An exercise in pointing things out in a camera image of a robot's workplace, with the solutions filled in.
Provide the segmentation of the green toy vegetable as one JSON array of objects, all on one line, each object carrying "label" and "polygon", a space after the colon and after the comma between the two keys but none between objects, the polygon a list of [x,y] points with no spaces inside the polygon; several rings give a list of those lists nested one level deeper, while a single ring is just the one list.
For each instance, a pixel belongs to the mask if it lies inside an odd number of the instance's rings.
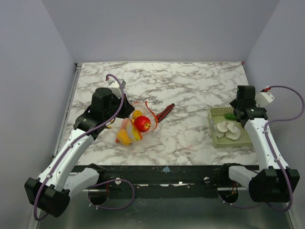
[{"label": "green toy vegetable", "polygon": [[234,114],[225,114],[224,115],[227,120],[236,121],[237,118]]}]

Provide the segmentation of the clear zip top bag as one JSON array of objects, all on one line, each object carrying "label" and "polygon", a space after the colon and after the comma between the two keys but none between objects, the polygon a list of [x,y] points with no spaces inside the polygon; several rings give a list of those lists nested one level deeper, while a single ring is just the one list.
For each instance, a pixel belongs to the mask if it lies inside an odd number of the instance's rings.
[{"label": "clear zip top bag", "polygon": [[150,109],[148,101],[132,104],[135,110],[123,119],[116,135],[116,143],[125,146],[142,141],[143,137],[158,127],[155,113]]}]

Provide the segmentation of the red toy apple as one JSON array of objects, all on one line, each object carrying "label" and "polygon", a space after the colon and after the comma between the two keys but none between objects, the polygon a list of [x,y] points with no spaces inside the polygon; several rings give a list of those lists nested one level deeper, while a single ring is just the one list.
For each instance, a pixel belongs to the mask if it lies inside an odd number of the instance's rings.
[{"label": "red toy apple", "polygon": [[142,116],[137,117],[134,120],[134,125],[138,129],[139,132],[145,133],[150,130],[151,121],[148,117],[142,115]]}]

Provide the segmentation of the yellow toy bell pepper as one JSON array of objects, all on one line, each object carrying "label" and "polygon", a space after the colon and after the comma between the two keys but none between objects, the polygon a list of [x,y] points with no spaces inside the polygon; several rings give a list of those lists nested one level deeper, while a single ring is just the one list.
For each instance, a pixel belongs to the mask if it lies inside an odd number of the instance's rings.
[{"label": "yellow toy bell pepper", "polygon": [[131,145],[132,144],[132,140],[128,137],[127,135],[127,131],[125,129],[121,129],[117,136],[116,139],[123,145]]}]

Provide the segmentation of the yellow toy mango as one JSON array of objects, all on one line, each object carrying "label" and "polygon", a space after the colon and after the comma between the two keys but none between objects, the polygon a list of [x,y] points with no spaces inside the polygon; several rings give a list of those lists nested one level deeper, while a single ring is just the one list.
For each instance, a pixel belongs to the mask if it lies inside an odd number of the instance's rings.
[{"label": "yellow toy mango", "polygon": [[132,136],[131,136],[131,140],[132,140],[133,142],[137,142],[137,141],[141,141],[141,140],[142,140],[142,135],[141,135],[140,132],[139,132],[136,128],[134,128],[134,127],[132,127]]}]

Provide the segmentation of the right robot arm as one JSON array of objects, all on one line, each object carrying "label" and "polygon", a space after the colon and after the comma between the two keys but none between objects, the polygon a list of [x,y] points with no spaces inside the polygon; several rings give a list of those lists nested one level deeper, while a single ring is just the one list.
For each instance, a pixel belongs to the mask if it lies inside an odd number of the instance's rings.
[{"label": "right robot arm", "polygon": [[271,121],[267,111],[256,102],[255,87],[238,86],[236,98],[230,105],[237,122],[252,141],[259,171],[256,173],[239,164],[228,164],[226,171],[219,175],[220,183],[225,187],[239,183],[249,191],[253,202],[292,204],[300,175],[281,156],[269,128]]}]

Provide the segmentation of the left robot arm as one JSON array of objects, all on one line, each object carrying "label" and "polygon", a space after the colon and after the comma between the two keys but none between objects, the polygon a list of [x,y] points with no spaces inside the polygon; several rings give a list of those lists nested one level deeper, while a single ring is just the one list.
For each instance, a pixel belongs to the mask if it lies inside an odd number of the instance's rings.
[{"label": "left robot arm", "polygon": [[127,118],[133,111],[123,87],[97,88],[90,106],[76,119],[67,142],[54,160],[37,178],[30,177],[25,182],[24,188],[34,210],[40,209],[57,218],[64,213],[71,198],[83,190],[107,187],[116,182],[106,177],[105,168],[94,163],[76,175],[71,172],[111,120]]}]

